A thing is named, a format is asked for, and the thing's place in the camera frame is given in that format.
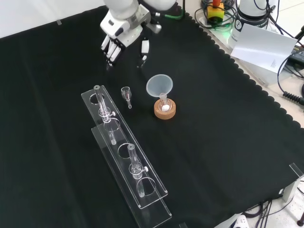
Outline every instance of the black cloth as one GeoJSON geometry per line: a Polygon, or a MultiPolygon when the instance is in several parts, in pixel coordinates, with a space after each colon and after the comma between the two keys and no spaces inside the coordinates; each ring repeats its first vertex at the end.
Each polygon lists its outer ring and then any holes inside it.
{"type": "Polygon", "coordinates": [[[134,228],[91,133],[81,94],[105,85],[169,195],[162,227],[213,228],[278,193],[304,170],[299,124],[186,16],[146,31],[107,70],[99,24],[86,11],[0,40],[0,227],[134,228]],[[146,82],[173,79],[174,118],[157,119],[146,82]],[[120,88],[132,91],[132,109],[120,88]]]}

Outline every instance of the plastic funnel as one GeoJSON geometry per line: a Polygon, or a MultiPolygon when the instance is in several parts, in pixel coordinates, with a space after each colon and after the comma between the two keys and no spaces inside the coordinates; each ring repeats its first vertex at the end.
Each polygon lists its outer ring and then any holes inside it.
{"type": "Polygon", "coordinates": [[[168,75],[155,75],[147,83],[148,94],[160,97],[160,94],[168,94],[173,88],[173,81],[168,75]]]}

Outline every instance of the test tube rack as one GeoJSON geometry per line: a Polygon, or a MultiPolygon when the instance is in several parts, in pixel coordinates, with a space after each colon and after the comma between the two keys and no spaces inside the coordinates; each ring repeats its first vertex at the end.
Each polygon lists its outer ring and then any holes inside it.
{"type": "Polygon", "coordinates": [[[172,218],[163,197],[168,191],[105,87],[81,94],[96,127],[92,132],[140,228],[172,218]]]}

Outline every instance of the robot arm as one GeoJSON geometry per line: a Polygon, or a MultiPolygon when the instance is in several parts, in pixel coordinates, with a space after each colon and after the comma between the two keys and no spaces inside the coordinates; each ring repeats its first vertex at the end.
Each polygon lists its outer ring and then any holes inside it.
{"type": "MultiPolygon", "coordinates": [[[[168,10],[176,0],[144,0],[156,10],[168,10]]],[[[154,33],[161,30],[159,24],[152,25],[151,13],[138,0],[104,0],[109,11],[100,24],[107,34],[101,49],[110,64],[114,63],[123,49],[131,45],[142,32],[145,23],[154,33]]]]}

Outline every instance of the electronic device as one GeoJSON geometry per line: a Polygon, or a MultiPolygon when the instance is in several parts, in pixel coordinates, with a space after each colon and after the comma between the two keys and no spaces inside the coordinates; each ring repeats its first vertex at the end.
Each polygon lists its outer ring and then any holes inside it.
{"type": "Polygon", "coordinates": [[[295,46],[291,54],[303,50],[302,52],[296,53],[289,57],[288,63],[298,64],[304,67],[304,48],[300,46],[295,46]]]}
{"type": "Polygon", "coordinates": [[[236,1],[236,20],[232,29],[231,36],[228,39],[228,43],[232,48],[235,47],[244,24],[266,29],[269,14],[269,12],[266,10],[267,2],[269,2],[271,6],[274,6],[275,0],[241,0],[239,5],[236,1]]]}
{"type": "Polygon", "coordinates": [[[233,228],[249,228],[245,215],[240,215],[233,228]]]}

